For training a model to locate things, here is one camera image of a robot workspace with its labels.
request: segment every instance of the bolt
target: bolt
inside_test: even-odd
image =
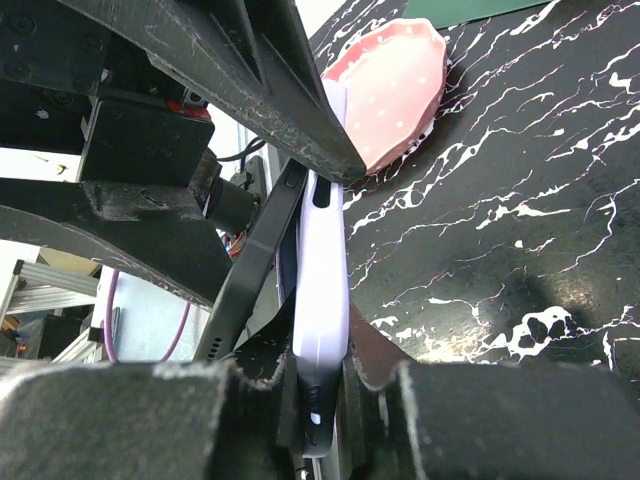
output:
[[[9,60],[4,65],[4,72],[11,78],[21,80],[29,76],[31,69],[29,68],[29,65],[21,62],[20,60]]]
[[[82,49],[87,53],[100,53],[104,44],[102,40],[94,35],[85,35],[80,39]]]
[[[93,82],[87,77],[76,77],[71,85],[80,93],[87,93],[93,88]]]
[[[73,99],[64,92],[56,92],[53,94],[53,101],[58,105],[69,105]]]
[[[9,28],[18,35],[31,35],[36,31],[36,24],[22,13],[14,13],[9,17]]]

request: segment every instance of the black marble surface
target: black marble surface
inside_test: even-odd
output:
[[[403,8],[347,1],[320,69]],[[441,32],[433,133],[345,205],[352,299],[406,352],[602,365],[640,397],[639,26],[563,0]]]

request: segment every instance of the purple cable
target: purple cable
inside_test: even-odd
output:
[[[118,285],[118,277],[120,276],[120,272],[118,270],[113,271],[113,276],[111,277],[111,283],[109,285],[109,293],[107,294],[107,311],[104,317],[104,346],[107,350],[107,357],[109,357],[109,361],[113,363],[118,362],[118,355],[116,353],[115,345],[113,344],[113,300],[116,296],[116,287]],[[178,331],[176,332],[171,345],[169,345],[169,350],[165,353],[162,358],[159,360],[160,362],[166,362],[169,360],[169,357],[173,354],[173,351],[176,349],[178,342],[180,341],[180,337],[182,336],[182,332],[184,331],[184,327],[187,324],[187,318],[189,317],[189,310],[191,310],[191,304],[189,302],[184,306],[184,311],[182,312],[182,318],[180,319],[180,326],[178,327]]]

